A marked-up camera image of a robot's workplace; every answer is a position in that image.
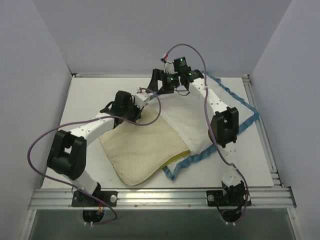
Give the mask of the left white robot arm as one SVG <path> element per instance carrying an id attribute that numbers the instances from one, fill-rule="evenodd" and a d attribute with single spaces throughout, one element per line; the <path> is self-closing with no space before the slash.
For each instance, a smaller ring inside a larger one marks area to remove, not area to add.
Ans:
<path id="1" fill-rule="evenodd" d="M 69 131 L 57 131 L 47 159 L 47 167 L 85 191 L 83 200 L 88 205 L 97 205 L 101 201 L 101 187 L 86 171 L 87 147 L 124 120 L 136 122 L 150 98 L 147 92 L 132 95 L 119 90 L 114 100 L 99 111 L 94 121 Z"/>

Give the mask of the blue white pillowcase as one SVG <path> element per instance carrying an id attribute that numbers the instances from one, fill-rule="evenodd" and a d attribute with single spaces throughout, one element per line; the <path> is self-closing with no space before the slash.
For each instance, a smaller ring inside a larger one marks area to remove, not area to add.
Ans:
<path id="1" fill-rule="evenodd" d="M 269 180 L 268 166 L 262 157 L 262 144 L 258 139 L 255 122 L 260 114 L 256 108 L 225 86 L 221 79 L 207 77 L 207 83 L 214 93 L 229 107 L 236 107 L 239 112 L 239 133 L 235 144 L 235 152 L 227 153 L 232 144 L 222 149 L 225 159 L 230 163 L 235 161 L 241 173 L 251 186 L 262 186 Z M 161 103 L 156 99 L 150 101 L 141 114 L 141 120 L 150 122 L 160 114 L 160 118 L 150 128 L 154 130 L 157 124 L 164 122 L 162 130 L 175 132 L 179 135 L 190 154 L 180 157 L 173 164 L 163 167 L 163 172 L 171 181 L 186 179 L 190 173 L 189 167 L 210 158 L 210 172 L 215 181 L 221 180 L 221 173 L 228 166 L 221 160 L 216 147 L 209 139 L 208 125 L 205 119 L 204 105 L 193 94 L 180 96 L 177 93 L 160 96 Z"/>

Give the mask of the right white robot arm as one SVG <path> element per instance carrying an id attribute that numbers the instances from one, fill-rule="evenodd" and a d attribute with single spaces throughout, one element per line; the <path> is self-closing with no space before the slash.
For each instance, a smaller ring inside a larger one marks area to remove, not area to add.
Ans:
<path id="1" fill-rule="evenodd" d="M 207 75 L 200 70 L 192 70 L 186 58 L 166 61 L 161 59 L 164 69 L 154 68 L 149 87 L 158 95 L 172 94 L 177 87 L 184 87 L 200 103 L 204 104 L 204 115 L 208 125 L 208 136 L 221 160 L 226 164 L 222 174 L 222 200 L 232 205 L 240 198 L 238 188 L 245 188 L 244 178 L 239 173 L 235 157 L 237 135 L 239 133 L 239 111 L 225 104 L 209 87 Z"/>

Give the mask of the cream yellow pillow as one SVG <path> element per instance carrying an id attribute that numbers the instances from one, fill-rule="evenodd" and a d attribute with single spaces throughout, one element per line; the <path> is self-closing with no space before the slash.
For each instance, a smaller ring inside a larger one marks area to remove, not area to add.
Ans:
<path id="1" fill-rule="evenodd" d="M 191 151 L 151 106 L 143 109 L 137 124 L 123 122 L 99 138 L 121 181 L 136 186 Z"/>

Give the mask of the front aluminium rail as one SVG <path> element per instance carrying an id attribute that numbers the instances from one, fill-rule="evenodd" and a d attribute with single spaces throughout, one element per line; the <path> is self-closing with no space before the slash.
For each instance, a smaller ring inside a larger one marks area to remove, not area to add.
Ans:
<path id="1" fill-rule="evenodd" d="M 168 210 L 206 209 L 207 188 L 116 189 L 115 210 Z M 252 188 L 249 190 L 253 209 L 295 208 L 296 202 L 290 188 L 280 186 Z M 36 189 L 28 208 L 30 210 L 94 210 L 97 206 L 73 206 L 75 197 L 68 189 Z"/>

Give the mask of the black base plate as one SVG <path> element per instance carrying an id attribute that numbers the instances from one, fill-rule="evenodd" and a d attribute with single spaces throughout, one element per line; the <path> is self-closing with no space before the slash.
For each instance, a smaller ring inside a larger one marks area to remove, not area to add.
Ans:
<path id="1" fill-rule="evenodd" d="M 79 190 L 73 193 L 71 202 L 72 207 L 99 207 L 103 206 L 101 201 L 115 207 L 117 205 L 118 192 L 114 190 L 101 190 L 97 196 L 92 197 L 91 195 L 85 194 Z"/>
<path id="2" fill-rule="evenodd" d="M 245 188 L 207 190 L 206 201 L 209 207 L 240 207 L 245 205 Z"/>

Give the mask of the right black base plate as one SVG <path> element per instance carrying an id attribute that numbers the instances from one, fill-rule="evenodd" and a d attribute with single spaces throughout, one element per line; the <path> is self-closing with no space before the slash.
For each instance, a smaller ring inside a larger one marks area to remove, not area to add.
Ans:
<path id="1" fill-rule="evenodd" d="M 206 201 L 209 207 L 240 207 L 245 205 L 245 188 L 207 190 Z"/>

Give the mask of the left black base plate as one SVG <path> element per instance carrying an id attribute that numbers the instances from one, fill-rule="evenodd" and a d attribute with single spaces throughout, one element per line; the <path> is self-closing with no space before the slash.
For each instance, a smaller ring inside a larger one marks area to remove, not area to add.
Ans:
<path id="1" fill-rule="evenodd" d="M 91 195 L 85 194 L 79 190 L 73 193 L 71 202 L 72 207 L 99 207 L 103 206 L 101 201 L 115 207 L 117 205 L 118 192 L 114 190 L 101 190 L 97 196 L 92 197 Z"/>

